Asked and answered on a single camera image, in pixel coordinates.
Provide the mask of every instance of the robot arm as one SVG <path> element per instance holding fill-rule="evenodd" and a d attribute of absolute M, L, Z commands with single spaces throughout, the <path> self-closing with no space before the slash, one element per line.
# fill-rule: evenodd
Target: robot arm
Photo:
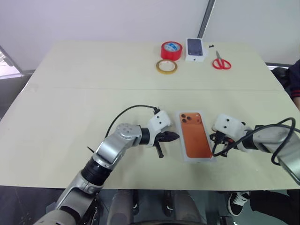
<path fill-rule="evenodd" d="M 255 132 L 253 132 L 250 127 L 246 126 L 245 122 L 221 114 L 214 123 L 212 130 L 216 132 L 211 135 L 215 146 L 219 143 L 225 144 L 224 153 L 214 154 L 215 156 L 226 157 L 230 143 L 237 143 L 236 147 L 243 152 L 261 150 L 272 153 L 272 162 L 274 163 L 274 159 L 277 157 L 279 163 L 275 164 L 282 166 L 300 185 L 300 138 L 293 132 L 286 141 L 291 130 L 289 126 L 282 124 L 256 126 Z"/>
<path fill-rule="evenodd" d="M 171 120 L 165 111 L 158 112 L 147 128 L 127 123 L 118 125 L 61 194 L 56 210 L 44 215 L 35 225 L 76 225 L 81 222 L 125 151 L 139 144 L 157 147 L 159 141 L 169 142 L 179 138 L 174 132 L 163 132 L 170 125 Z"/>

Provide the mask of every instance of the cable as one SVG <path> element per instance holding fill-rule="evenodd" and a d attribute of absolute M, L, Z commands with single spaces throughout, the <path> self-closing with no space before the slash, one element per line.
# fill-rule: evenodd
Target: cable
<path fill-rule="evenodd" d="M 283 125 L 282 123 L 288 121 L 288 120 L 291 120 L 292 121 L 292 125 L 291 126 L 288 126 L 288 125 Z M 289 117 L 289 118 L 286 118 L 282 121 L 280 121 L 279 123 L 277 124 L 269 124 L 269 125 L 265 125 L 265 126 L 262 126 L 262 127 L 259 127 L 249 133 L 247 133 L 245 136 L 243 136 L 242 138 L 240 138 L 238 141 L 236 141 L 235 143 L 232 143 L 231 145 L 229 145 L 226 149 L 218 152 L 217 154 L 215 154 L 215 150 L 216 150 L 216 147 L 217 147 L 217 143 L 214 144 L 213 148 L 212 148 L 212 155 L 213 156 L 219 156 L 227 151 L 229 151 L 230 149 L 236 147 L 239 143 L 241 143 L 242 141 L 246 140 L 247 138 L 249 138 L 250 136 L 252 136 L 253 134 L 255 134 L 256 132 L 258 131 L 261 131 L 263 129 L 266 129 L 266 128 L 271 128 L 271 127 L 285 127 L 285 128 L 289 128 L 290 131 L 288 133 L 288 135 L 286 136 L 286 138 L 284 139 L 284 141 L 280 144 L 280 146 L 276 149 L 276 151 L 273 153 L 272 155 L 272 158 L 271 158 L 271 161 L 272 163 L 274 163 L 275 165 L 280 165 L 279 163 L 275 162 L 275 157 L 278 155 L 278 153 L 283 149 L 283 147 L 286 145 L 286 143 L 290 140 L 292 134 L 294 131 L 297 131 L 299 132 L 298 129 L 295 128 L 295 125 L 296 125 L 296 120 L 293 118 L 293 117 Z"/>
<path fill-rule="evenodd" d="M 136 107 L 146 107 L 146 108 L 151 108 L 151 109 L 154 109 L 154 114 L 158 113 L 160 111 L 160 109 L 158 109 L 157 107 L 154 107 L 154 106 L 151 106 L 151 105 L 133 105 L 125 110 L 123 110 L 119 115 L 117 115 L 116 118 L 114 118 L 114 120 L 112 121 L 112 123 L 110 124 L 106 134 L 105 134 L 105 138 L 108 137 L 108 134 L 109 134 L 109 131 L 111 130 L 113 124 L 115 123 L 115 121 L 123 114 L 125 113 L 126 111 L 128 111 L 129 109 L 132 109 L 132 108 L 136 108 Z"/>

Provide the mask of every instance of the beige tabletop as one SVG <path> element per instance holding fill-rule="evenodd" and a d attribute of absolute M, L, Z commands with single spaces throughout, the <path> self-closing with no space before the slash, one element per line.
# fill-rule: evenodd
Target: beige tabletop
<path fill-rule="evenodd" d="M 249 50 L 249 55 L 253 57 L 251 62 L 255 62 L 251 68 L 256 71 L 253 77 L 258 79 L 259 74 L 260 80 L 249 79 L 247 69 L 239 76 L 234 73 L 235 70 L 224 71 L 223 74 L 212 70 L 211 76 L 214 75 L 215 79 L 212 79 L 208 72 L 196 76 L 195 72 L 201 71 L 201 67 L 209 71 L 211 65 L 208 59 L 199 63 L 198 69 L 195 64 L 180 61 L 179 68 L 185 68 L 185 72 L 179 70 L 173 75 L 159 74 L 154 64 L 151 64 L 151 67 L 148 67 L 151 72 L 143 74 L 138 71 L 140 65 L 135 67 L 133 61 L 129 62 L 130 60 L 126 58 L 123 59 L 127 60 L 129 68 L 126 75 L 132 79 L 123 79 L 121 74 L 110 74 L 109 67 L 105 67 L 102 62 L 102 60 L 108 62 L 104 56 L 102 60 L 98 60 L 97 71 L 90 68 L 93 66 L 95 70 L 96 65 L 89 60 L 77 64 L 79 61 L 75 60 L 72 63 L 71 59 L 68 59 L 65 65 L 61 60 L 64 55 L 68 55 L 68 51 L 74 52 L 74 43 L 79 46 L 90 46 L 91 51 L 93 43 L 95 48 L 105 46 L 96 42 L 65 42 L 56 45 L 46 57 L 0 122 L 0 185 L 65 188 L 91 157 L 87 146 L 96 149 L 114 117 L 123 109 L 136 104 L 159 106 L 168 112 L 173 122 L 176 110 L 202 110 L 205 113 L 204 122 L 209 128 L 209 133 L 212 133 L 211 126 L 220 113 L 245 121 L 251 127 L 275 123 L 292 116 L 297 121 L 296 127 L 300 128 L 299 111 L 261 59 L 245 45 L 228 44 L 231 46 L 228 47 L 227 44 L 215 44 L 222 49 L 220 54 L 223 54 L 224 58 L 225 55 L 228 56 L 232 67 L 235 61 L 242 62 L 239 57 L 232 54 L 232 47 L 236 47 L 234 49 L 236 54 L 245 56 L 247 54 L 239 51 L 237 46 Z M 143 43 L 132 45 L 144 46 Z M 56 56 L 55 53 L 58 53 L 60 48 L 61 54 Z M 86 54 L 85 49 L 87 48 L 78 48 L 78 54 Z M 131 54 L 142 53 L 139 49 L 133 48 L 136 52 L 133 51 Z M 89 57 L 91 61 L 95 60 L 88 55 L 85 57 Z M 89 72 L 72 73 L 84 70 Z M 150 82 L 150 73 L 161 78 L 163 82 Z M 183 77 L 181 82 L 181 78 L 175 78 L 179 75 Z M 225 75 L 239 78 L 240 83 L 230 83 L 223 78 Z M 143 76 L 148 83 L 143 83 Z M 210 88 L 206 88 L 200 82 L 202 76 L 210 79 L 210 82 L 207 82 Z M 213 80 L 218 81 L 217 85 L 213 85 Z M 128 122 L 145 126 L 152 116 L 151 110 L 136 108 L 122 115 L 116 125 Z M 231 150 L 227 158 L 218 157 L 215 163 L 189 164 L 183 162 L 179 140 L 163 143 L 162 149 L 164 158 L 158 158 L 155 148 L 138 146 L 129 149 L 106 181 L 105 188 L 185 190 L 299 188 L 282 167 L 271 163 L 271 154 L 268 153 L 260 151 L 243 153 Z"/>

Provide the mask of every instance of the scissors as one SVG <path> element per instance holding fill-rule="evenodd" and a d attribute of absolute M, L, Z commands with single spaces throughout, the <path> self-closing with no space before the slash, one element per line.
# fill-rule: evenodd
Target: scissors
<path fill-rule="evenodd" d="M 220 54 L 218 53 L 218 51 L 216 51 L 216 53 L 217 53 L 217 58 L 215 60 L 213 60 L 212 66 L 215 69 L 230 69 L 231 68 L 230 62 L 222 59 Z"/>

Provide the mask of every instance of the floor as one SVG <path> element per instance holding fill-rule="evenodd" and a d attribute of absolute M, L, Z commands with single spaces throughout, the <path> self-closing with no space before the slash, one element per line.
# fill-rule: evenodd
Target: floor
<path fill-rule="evenodd" d="M 8 107 L 8 105 L 0 107 L 0 121 Z M 33 224 L 53 208 L 53 202 L 58 199 L 61 193 L 61 189 L 0 186 L 0 225 Z M 107 214 L 115 193 L 116 190 L 109 189 L 100 192 L 104 206 L 100 221 L 101 225 L 106 223 Z M 228 193 L 212 191 L 189 191 L 189 193 L 193 197 L 204 221 L 214 219 L 211 218 L 215 217 L 212 212 L 217 212 L 221 216 L 230 215 L 226 207 Z M 169 219 L 161 210 L 162 195 L 162 190 L 139 190 L 140 212 L 135 216 L 135 222 L 150 219 Z M 252 212 L 249 203 L 246 203 L 243 212 L 233 219 L 239 225 L 285 224 L 276 218 L 259 212 Z"/>

